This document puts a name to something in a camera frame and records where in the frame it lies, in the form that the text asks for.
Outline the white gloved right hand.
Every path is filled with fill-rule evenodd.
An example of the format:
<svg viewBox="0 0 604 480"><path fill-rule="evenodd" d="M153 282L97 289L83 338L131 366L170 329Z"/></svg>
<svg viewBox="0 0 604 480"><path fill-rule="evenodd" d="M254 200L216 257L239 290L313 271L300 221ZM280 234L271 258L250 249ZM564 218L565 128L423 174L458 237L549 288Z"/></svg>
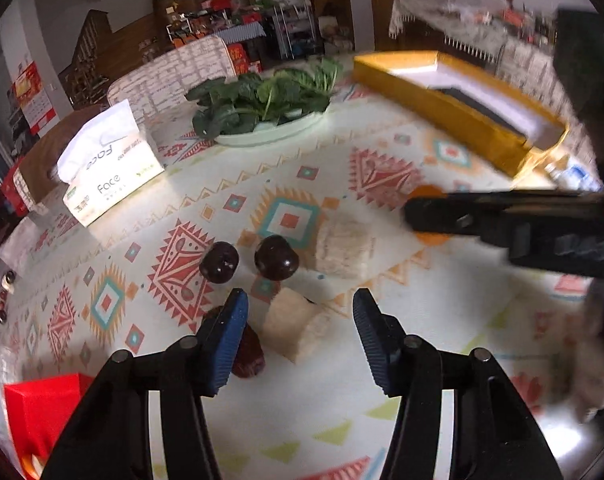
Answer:
<svg viewBox="0 0 604 480"><path fill-rule="evenodd" d="M604 410L604 280L594 278L576 336L571 395L579 422Z"/></svg>

